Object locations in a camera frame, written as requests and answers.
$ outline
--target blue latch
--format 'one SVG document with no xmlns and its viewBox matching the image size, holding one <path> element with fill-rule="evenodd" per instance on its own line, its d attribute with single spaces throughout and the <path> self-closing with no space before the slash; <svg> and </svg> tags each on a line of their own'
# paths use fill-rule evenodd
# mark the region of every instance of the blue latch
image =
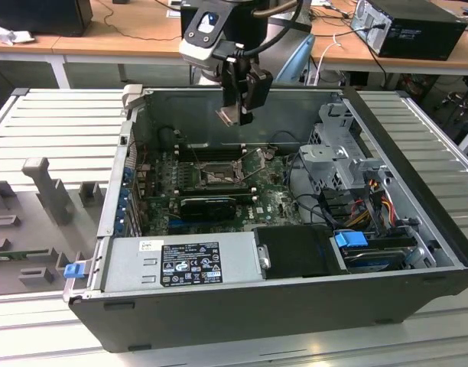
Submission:
<svg viewBox="0 0 468 367">
<path fill-rule="evenodd" d="M 69 278 L 84 278 L 86 274 L 84 273 L 84 264 L 74 263 L 66 265 L 64 269 L 64 277 Z"/>
<path fill-rule="evenodd" d="M 363 247 L 369 245 L 363 232 L 340 232 L 334 236 L 334 239 L 338 247 Z"/>
</svg>

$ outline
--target black computer case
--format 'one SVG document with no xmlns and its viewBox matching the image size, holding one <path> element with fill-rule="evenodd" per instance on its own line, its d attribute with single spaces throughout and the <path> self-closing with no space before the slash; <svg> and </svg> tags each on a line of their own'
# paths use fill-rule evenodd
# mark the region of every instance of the black computer case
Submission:
<svg viewBox="0 0 468 367">
<path fill-rule="evenodd" d="M 13 31 L 79 37 L 92 17 L 89 0 L 0 1 L 0 27 Z"/>
<path fill-rule="evenodd" d="M 384 24 L 385 29 L 371 29 Z M 447 60 L 467 22 L 426 0 L 359 0 L 351 28 L 379 57 Z"/>
</svg>

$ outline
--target power supply label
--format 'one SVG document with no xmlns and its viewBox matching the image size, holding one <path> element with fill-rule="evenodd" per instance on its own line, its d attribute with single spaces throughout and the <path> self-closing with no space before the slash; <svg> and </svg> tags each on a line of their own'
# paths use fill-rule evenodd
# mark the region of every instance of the power supply label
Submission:
<svg viewBox="0 0 468 367">
<path fill-rule="evenodd" d="M 161 285 L 163 287 L 213 283 L 222 283 L 218 242 L 162 246 Z"/>
</svg>

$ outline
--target wooden desk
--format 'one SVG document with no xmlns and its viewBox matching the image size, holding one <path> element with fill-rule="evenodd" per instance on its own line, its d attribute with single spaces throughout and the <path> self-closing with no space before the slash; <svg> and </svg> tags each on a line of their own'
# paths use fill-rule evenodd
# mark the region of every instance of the wooden desk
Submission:
<svg viewBox="0 0 468 367">
<path fill-rule="evenodd" d="M 61 37 L 52 47 L 55 54 L 180 57 L 180 19 L 166 18 L 167 9 L 157 2 L 132 0 L 117 5 L 112 0 L 91 0 L 91 5 L 93 20 L 84 36 Z M 114 13 L 106 21 L 115 28 L 105 24 L 105 17 L 112 14 L 107 7 Z M 168 41 L 134 39 L 117 30 L 128 36 Z"/>
<path fill-rule="evenodd" d="M 433 0 L 443 8 L 449 8 L 460 14 L 460 7 L 467 6 L 463 2 L 447 2 L 444 0 Z M 353 5 L 343 0 L 333 0 L 333 4 L 344 11 L 354 10 Z M 328 15 L 340 16 L 335 11 L 323 9 Z M 317 19 L 313 23 L 313 34 L 344 33 L 350 29 L 337 19 Z M 348 70 L 348 71 L 380 71 L 367 46 L 356 34 L 340 36 L 336 39 L 343 46 L 331 47 L 324 56 L 322 68 L 326 70 Z M 331 37 L 316 37 L 316 43 L 312 50 L 312 56 L 319 60 L 321 54 L 328 44 L 332 44 Z M 412 60 L 379 58 L 380 64 L 389 73 L 428 73 L 439 75 L 468 75 L 468 32 L 464 33 L 447 61 Z"/>
<path fill-rule="evenodd" d="M 70 88 L 65 63 L 186 65 L 178 52 L 180 19 L 166 18 L 167 9 L 154 0 L 132 0 L 127 5 L 112 0 L 90 0 L 93 21 L 84 37 L 37 36 L 37 42 L 8 46 L 0 42 L 0 60 L 39 61 L 52 66 L 60 88 Z M 166 38 L 144 41 L 125 37 Z"/>
<path fill-rule="evenodd" d="M 22 54 L 52 54 L 52 46 L 59 40 L 59 36 L 34 36 L 36 42 L 9 46 L 0 41 L 0 52 L 19 52 Z"/>
</svg>

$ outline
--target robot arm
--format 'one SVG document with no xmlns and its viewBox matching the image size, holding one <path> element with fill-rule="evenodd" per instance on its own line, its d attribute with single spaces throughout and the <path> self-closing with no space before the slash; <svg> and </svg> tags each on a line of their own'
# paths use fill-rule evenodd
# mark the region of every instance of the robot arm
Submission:
<svg viewBox="0 0 468 367">
<path fill-rule="evenodd" d="M 180 44 L 183 58 L 208 70 L 223 88 L 223 107 L 217 111 L 228 126 L 253 120 L 251 111 L 265 104 L 273 81 L 259 66 L 258 55 L 276 44 L 291 28 L 304 0 L 269 8 L 269 0 L 205 0 Z M 268 17 L 295 8 L 290 23 L 263 44 Z"/>
</svg>

